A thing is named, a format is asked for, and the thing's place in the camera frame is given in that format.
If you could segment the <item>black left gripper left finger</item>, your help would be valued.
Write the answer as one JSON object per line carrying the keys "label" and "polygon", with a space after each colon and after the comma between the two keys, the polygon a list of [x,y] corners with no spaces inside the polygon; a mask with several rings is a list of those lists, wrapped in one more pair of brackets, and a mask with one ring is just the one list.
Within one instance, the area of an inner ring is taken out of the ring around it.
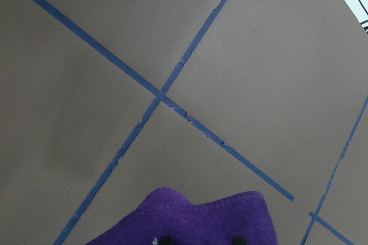
{"label": "black left gripper left finger", "polygon": [[159,239],[159,245],[173,245],[172,237],[164,236]]}

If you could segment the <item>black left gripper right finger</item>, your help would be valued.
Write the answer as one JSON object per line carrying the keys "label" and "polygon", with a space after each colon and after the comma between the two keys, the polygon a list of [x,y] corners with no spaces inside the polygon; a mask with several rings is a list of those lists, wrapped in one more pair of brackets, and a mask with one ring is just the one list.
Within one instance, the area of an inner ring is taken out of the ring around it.
{"label": "black left gripper right finger", "polygon": [[246,239],[240,236],[233,237],[232,244],[233,245],[246,245]]}

